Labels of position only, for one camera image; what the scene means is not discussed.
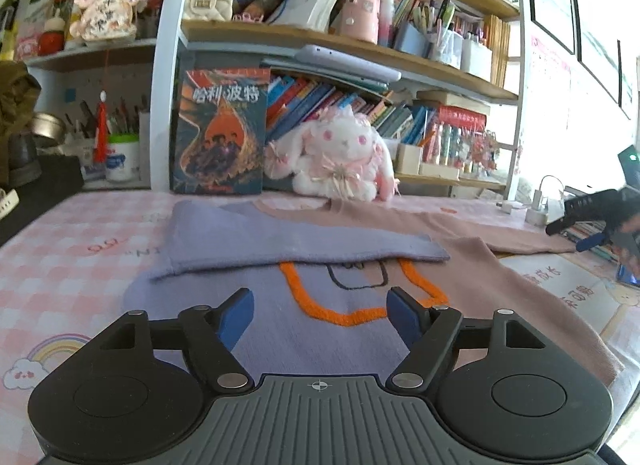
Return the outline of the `white metal bookshelf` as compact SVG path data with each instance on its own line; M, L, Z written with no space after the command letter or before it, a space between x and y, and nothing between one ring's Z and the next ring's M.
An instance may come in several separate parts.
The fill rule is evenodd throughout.
M184 0L162 0L152 38L84 43L63 34L73 50L28 63L41 87L36 107L80 125L76 155L93 160L96 112L105 52L108 135L137 133L139 179L107 188L143 186L171 191L174 140L184 73L191 69L268 68L264 145L315 120L330 106L367 115L383 138L400 136L413 120L425 87L450 90L491 104L518 104L503 86L509 41L498 15L463 37L451 14L461 0L381 0L378 43L341 36L345 0L234 0L228 22L185 21Z

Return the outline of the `pink bunny charm ornament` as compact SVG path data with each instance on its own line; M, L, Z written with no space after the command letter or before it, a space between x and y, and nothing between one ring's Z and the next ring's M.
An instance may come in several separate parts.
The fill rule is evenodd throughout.
M70 35L87 44L134 40L136 14L147 3L148 0L74 0L81 16L70 24Z

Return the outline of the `white pen holder cup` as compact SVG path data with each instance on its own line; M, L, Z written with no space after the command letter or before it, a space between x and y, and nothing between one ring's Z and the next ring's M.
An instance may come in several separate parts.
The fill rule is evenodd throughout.
M140 143L137 133L110 134L107 139L105 179L113 183L139 179Z

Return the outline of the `red tassel pendant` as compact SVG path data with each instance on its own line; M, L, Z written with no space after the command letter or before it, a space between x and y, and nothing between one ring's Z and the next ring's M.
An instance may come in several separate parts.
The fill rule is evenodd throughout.
M107 128L107 81L108 81L108 62L110 54L105 52L104 71L102 77L102 88L99 95L98 111L96 112L96 143L94 144L93 160L97 164L106 161L106 146L108 137Z

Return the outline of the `purple and pink sweater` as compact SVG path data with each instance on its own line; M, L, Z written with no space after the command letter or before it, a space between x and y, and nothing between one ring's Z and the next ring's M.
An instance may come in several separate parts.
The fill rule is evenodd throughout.
M453 307L471 318L511 309L612 383L622 363L597 332L499 261L502 254L567 251L570 243L544 233L441 212L340 200L301 210L183 200L124 306L167 319L193 306L218 306L244 287L254 296L246 309L250 326L232 350L253 376L386 377L407 352L386 312L387 292L397 286L424 306Z

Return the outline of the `metal bowl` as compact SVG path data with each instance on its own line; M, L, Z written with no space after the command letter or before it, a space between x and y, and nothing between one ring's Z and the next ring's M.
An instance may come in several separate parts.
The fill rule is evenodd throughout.
M28 123L36 145L48 148L62 145L65 141L66 126L61 118L48 113L35 113Z

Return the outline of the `Harry Potter book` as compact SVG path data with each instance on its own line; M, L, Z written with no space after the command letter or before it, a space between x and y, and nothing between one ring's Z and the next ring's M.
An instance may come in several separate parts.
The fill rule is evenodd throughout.
M171 190L257 195L262 191L270 70L191 69L180 90Z

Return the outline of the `pink white plush bunny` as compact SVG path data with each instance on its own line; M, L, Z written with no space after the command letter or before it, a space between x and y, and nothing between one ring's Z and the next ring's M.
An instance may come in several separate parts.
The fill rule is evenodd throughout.
M387 202L396 193L392 156L367 115L330 106L265 146L264 173L292 179L303 196Z

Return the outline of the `white wristwatch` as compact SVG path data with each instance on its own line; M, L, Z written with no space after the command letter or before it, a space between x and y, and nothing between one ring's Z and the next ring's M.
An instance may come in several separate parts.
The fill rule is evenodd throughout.
M0 190L0 219L11 214L19 203L20 198L15 190L11 190L9 192Z

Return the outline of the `pink checkered desk mat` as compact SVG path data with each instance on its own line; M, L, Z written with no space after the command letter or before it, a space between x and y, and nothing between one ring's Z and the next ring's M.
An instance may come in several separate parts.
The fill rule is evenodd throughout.
M172 206L190 196L151 191L87 192L64 200L1 247L1 464L41 457L26 414L38 372L53 370L118 317L125 289L153 259ZM495 203L446 197L395 197L378 208L449 214L460 221L541 233ZM622 362L614 381L620 419L639 387L639 292L616 303L601 337ZM36 372L13 378L9 371Z

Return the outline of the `olive brown jacket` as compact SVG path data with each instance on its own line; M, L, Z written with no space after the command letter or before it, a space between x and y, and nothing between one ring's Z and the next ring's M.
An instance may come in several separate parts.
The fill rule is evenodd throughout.
M41 87L23 62L0 62L0 182L9 185L9 139L32 119Z

